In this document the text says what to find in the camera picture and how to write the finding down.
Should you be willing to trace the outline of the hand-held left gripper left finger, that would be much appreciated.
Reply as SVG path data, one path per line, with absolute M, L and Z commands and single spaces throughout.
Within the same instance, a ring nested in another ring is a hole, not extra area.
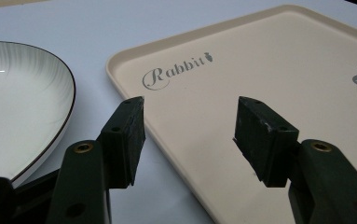
M 145 141 L 144 98 L 123 101 L 103 126 L 97 141 L 103 147 L 106 186 L 133 185 Z

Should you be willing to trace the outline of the beige plastic tray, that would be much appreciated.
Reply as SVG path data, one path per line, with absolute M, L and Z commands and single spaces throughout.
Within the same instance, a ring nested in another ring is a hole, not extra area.
M 125 97 L 216 224 L 294 224 L 285 189 L 266 188 L 234 143 L 238 100 L 257 99 L 301 139 L 337 146 L 357 169 L 357 29 L 285 5 L 113 56 Z

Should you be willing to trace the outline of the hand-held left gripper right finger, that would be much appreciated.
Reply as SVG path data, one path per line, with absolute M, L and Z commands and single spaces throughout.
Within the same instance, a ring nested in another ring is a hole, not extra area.
M 299 130 L 263 102 L 241 96 L 234 142 L 268 188 L 286 185 Z

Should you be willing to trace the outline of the white plate with dark rim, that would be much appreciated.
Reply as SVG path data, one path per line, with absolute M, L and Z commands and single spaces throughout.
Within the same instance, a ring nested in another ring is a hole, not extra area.
M 0 41 L 0 177 L 17 187 L 49 157 L 71 117 L 76 83 L 53 53 Z

